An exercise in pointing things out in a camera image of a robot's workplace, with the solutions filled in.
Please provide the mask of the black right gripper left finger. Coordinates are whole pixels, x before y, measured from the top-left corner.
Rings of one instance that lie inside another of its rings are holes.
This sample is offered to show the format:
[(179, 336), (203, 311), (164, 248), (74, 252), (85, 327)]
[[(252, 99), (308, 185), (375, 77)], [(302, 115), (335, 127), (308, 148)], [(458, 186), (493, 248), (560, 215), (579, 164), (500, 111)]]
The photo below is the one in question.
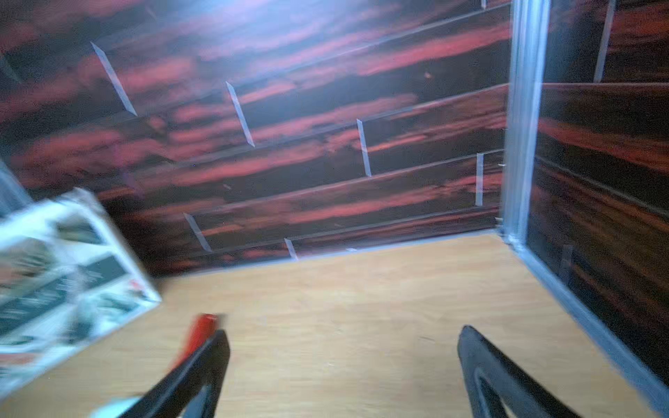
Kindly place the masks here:
[(121, 417), (215, 416), (230, 355), (226, 331), (215, 331)]

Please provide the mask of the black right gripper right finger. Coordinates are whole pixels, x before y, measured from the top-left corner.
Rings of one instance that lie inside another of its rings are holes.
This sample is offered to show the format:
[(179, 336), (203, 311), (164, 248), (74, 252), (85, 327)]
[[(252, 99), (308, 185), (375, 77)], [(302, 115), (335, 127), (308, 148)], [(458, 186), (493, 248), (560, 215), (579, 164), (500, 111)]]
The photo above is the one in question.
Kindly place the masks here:
[(576, 417), (578, 414), (527, 374), (475, 327), (458, 338), (458, 358), (475, 417)]

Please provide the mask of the white printed tote bag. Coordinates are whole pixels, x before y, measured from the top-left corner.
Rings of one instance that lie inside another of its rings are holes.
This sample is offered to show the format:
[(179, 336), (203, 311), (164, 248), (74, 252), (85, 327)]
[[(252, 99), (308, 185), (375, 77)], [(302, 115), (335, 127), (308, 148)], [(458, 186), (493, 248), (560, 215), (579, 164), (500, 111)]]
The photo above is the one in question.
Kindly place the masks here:
[(1, 397), (161, 303), (96, 197), (74, 189), (1, 221)]

